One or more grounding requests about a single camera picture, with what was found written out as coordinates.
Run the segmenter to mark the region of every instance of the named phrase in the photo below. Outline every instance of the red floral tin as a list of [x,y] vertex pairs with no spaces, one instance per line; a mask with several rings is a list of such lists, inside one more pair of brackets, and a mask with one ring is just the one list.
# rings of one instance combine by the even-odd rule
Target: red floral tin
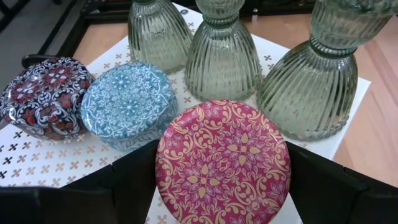
[[36,138],[75,138],[86,131],[80,105],[93,80],[75,59],[44,60],[8,84],[0,97],[0,117]]
[[285,202],[290,157],[282,135],[241,102],[209,101],[165,130],[157,187],[180,223],[266,224]]

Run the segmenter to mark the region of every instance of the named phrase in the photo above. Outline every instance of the vase base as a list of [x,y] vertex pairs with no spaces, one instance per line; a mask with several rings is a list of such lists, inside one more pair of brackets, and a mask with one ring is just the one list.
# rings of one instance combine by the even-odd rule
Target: vase base
[[280,131],[280,133],[282,133],[284,136],[288,138],[298,141],[311,142],[311,141],[319,141],[334,136],[335,134],[337,134],[337,132],[343,129],[343,127],[347,124],[347,120],[348,118],[338,123],[336,126],[328,129],[327,131],[306,132],[303,134],[292,133],[284,128],[281,128],[280,126],[277,125],[277,123],[275,123],[275,125],[278,126],[278,130]]
[[211,101],[211,100],[234,100],[234,101],[245,101],[247,99],[249,99],[253,94],[254,94],[254,88],[250,91],[248,91],[246,94],[242,94],[240,96],[237,97],[206,97],[203,96],[201,94],[199,94],[198,92],[192,91],[192,86],[189,85],[189,82],[187,82],[187,79],[184,77],[184,82],[185,85],[187,86],[187,89],[189,90],[189,92],[192,94],[193,97],[195,97],[197,100],[202,101],[202,102],[206,102],[206,101]]
[[185,65],[178,65],[174,68],[166,69],[163,72],[166,73],[166,75],[171,75],[173,73],[183,70],[184,68],[185,68]]

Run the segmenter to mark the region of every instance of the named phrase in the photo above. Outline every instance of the dark red patterned tin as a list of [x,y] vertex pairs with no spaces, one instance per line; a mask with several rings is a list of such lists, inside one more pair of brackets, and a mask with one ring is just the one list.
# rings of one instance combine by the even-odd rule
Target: dark red patterned tin
[[80,105],[93,80],[75,59],[47,59],[8,84],[0,97],[0,117],[36,138],[75,138],[86,131]]

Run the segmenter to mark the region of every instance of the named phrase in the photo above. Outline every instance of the green glass vase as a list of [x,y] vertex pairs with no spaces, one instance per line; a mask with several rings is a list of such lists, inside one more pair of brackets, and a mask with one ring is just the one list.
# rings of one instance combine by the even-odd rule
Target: green glass vase
[[128,21],[132,62],[156,65],[166,74],[185,66],[192,34],[170,0],[133,0]]
[[239,21],[244,0],[196,0],[203,22],[193,36],[185,84],[202,101],[245,100],[261,74],[257,51]]
[[310,40],[257,86],[257,106],[292,139],[313,141],[346,124],[358,81],[354,52],[396,13],[396,0],[318,0]]

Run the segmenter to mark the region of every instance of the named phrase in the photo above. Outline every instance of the floral pattern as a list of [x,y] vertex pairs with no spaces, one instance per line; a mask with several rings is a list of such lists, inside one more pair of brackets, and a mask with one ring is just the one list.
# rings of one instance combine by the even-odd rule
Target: floral pattern
[[88,89],[81,113],[84,124],[120,151],[133,151],[160,139],[177,115],[177,99],[166,74],[146,63],[105,72]]
[[268,223],[290,185],[287,146],[275,126],[236,101],[186,110],[165,130],[155,174],[180,223]]
[[36,138],[76,138],[86,131],[80,105],[93,80],[75,59],[44,60],[8,84],[0,97],[0,117]]

